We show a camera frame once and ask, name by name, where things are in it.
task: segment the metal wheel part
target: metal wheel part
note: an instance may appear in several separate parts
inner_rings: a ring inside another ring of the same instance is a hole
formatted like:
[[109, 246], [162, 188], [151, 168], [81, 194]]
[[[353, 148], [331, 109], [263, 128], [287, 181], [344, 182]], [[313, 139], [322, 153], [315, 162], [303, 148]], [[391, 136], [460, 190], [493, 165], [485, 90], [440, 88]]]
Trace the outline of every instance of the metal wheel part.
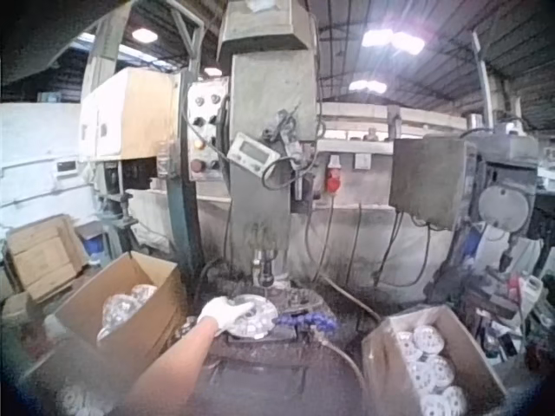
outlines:
[[451, 413], [449, 416], [463, 416], [467, 413], [468, 404], [462, 388], [451, 386], [445, 389], [442, 396], [449, 402]]
[[415, 389], [419, 393], [432, 393], [434, 391], [434, 373], [426, 362], [410, 362], [407, 369]]
[[427, 363], [434, 372], [435, 385], [439, 388], [451, 386], [454, 381], [453, 366], [449, 361], [439, 355], [430, 355]]
[[259, 340], [274, 328], [278, 309], [268, 299], [257, 295], [239, 295], [232, 299], [236, 305], [253, 302], [254, 308], [238, 318], [227, 331], [238, 338]]
[[411, 332], [398, 332], [397, 342], [399, 343], [402, 356], [405, 357], [407, 362], [417, 361], [420, 357], [422, 357], [423, 352], [416, 347], [413, 342], [413, 334]]
[[451, 416], [447, 399], [439, 394], [427, 394], [420, 400], [423, 416]]
[[429, 325], [416, 327], [414, 340], [416, 347], [426, 354], [439, 354], [445, 347], [445, 340], [441, 334]]

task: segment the open cardboard box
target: open cardboard box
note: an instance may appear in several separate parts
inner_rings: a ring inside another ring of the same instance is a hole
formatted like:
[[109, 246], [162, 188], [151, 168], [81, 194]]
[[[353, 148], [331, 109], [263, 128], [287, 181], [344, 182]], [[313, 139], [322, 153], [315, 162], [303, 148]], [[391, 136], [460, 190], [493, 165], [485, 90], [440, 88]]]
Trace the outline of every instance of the open cardboard box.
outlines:
[[[153, 284], [158, 290], [98, 347], [96, 336], [102, 328], [104, 302], [111, 295], [129, 294], [137, 284]], [[174, 330], [185, 320], [185, 289], [177, 264], [131, 252], [92, 277], [54, 315], [73, 335], [135, 379], [160, 356]]]
[[486, 413], [503, 403], [506, 390], [480, 346], [451, 309], [439, 306], [391, 316], [363, 340], [364, 375], [372, 414], [421, 414], [420, 399], [395, 336], [420, 325], [433, 325], [445, 339], [441, 355], [454, 364], [454, 385], [465, 391], [467, 414]]

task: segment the cardboard box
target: cardboard box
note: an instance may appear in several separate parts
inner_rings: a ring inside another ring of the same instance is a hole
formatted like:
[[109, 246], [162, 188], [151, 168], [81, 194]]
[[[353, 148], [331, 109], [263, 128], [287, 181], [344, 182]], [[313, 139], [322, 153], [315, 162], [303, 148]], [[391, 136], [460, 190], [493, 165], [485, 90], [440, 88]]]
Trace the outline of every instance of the cardboard box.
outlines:
[[506, 390], [480, 346], [451, 309], [439, 306], [391, 316], [362, 342], [372, 414], [420, 414], [420, 399], [395, 337], [399, 331], [412, 331], [420, 325], [433, 325], [445, 339], [441, 355], [454, 364], [454, 384], [466, 393], [467, 414], [486, 413], [503, 403]]
[[[129, 294], [137, 284], [153, 284], [158, 290], [98, 347], [104, 302], [112, 295]], [[131, 252], [92, 277], [54, 315], [123, 373], [136, 377], [158, 358], [185, 320], [186, 294], [176, 263]]]
[[7, 242], [19, 284], [38, 302], [67, 287], [88, 262], [67, 215], [12, 230]]

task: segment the hose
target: hose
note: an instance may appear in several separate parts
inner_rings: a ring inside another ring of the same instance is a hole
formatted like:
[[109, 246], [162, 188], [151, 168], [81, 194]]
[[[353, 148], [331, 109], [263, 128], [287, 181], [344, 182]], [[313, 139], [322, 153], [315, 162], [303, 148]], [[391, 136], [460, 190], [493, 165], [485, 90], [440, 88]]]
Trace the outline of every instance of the hose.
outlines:
[[358, 381], [358, 385], [361, 388], [361, 394], [362, 394], [362, 414], [367, 414], [367, 409], [368, 409], [368, 401], [367, 401], [367, 397], [368, 397], [368, 391], [367, 391], [367, 386], [366, 386], [366, 380], [364, 379], [364, 376], [362, 375], [362, 371], [360, 370], [360, 368], [356, 365], [356, 363], [353, 361], [352, 358], [350, 358], [344, 351], [342, 351], [339, 347], [335, 346], [333, 343], [331, 343], [327, 338], [318, 338], [318, 340], [320, 341], [320, 343], [322, 344], [322, 346], [326, 347], [327, 349], [329, 349], [330, 351], [333, 351], [334, 353], [336, 353], [337, 355], [339, 355], [341, 358], [343, 358], [345, 360], [345, 362], [347, 362], [347, 364], [349, 364], [349, 367], [351, 367], [351, 369], [353, 370], [353, 373], [355, 373], [356, 376], [356, 380]]
[[[306, 218], [306, 225], [304, 227], [304, 248], [306, 249], [306, 255], [308, 256], [310, 261], [317, 266], [318, 263], [314, 260], [314, 257], [312, 256], [312, 253], [310, 251], [310, 244], [309, 244], [309, 229], [310, 229], [310, 221], [312, 220], [312, 211], [313, 210], [312, 210], [312, 198], [311, 198], [309, 200], [309, 211], [308, 211], [308, 215], [307, 215], [307, 218]], [[333, 281], [333, 279], [331, 279], [329, 276], [327, 276], [322, 270], [318, 271], [318, 275], [329, 286], [331, 286], [333, 289], [335, 289], [341, 295], [345, 296], [347, 299], [352, 301], [359, 308], [364, 309], [364, 311], [366, 313], [368, 313], [368, 315], [370, 315], [372, 317], [372, 319], [374, 319], [376, 322], [381, 322], [382, 321], [382, 317], [379, 316], [371, 307], [365, 305], [364, 303], [362, 303], [361, 301], [356, 299], [356, 297], [351, 295], [347, 290], [341, 288], [337, 283], [335, 283]]]

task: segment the white glove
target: white glove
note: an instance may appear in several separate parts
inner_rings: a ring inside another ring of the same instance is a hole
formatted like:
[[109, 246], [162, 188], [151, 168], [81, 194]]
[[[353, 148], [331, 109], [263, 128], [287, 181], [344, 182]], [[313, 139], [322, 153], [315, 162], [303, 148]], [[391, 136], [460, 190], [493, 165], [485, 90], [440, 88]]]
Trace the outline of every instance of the white glove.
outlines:
[[197, 322], [206, 316], [210, 316], [218, 323], [220, 330], [228, 329], [240, 316], [254, 308], [254, 303], [247, 302], [240, 305], [232, 305], [225, 296], [215, 297], [200, 311]]

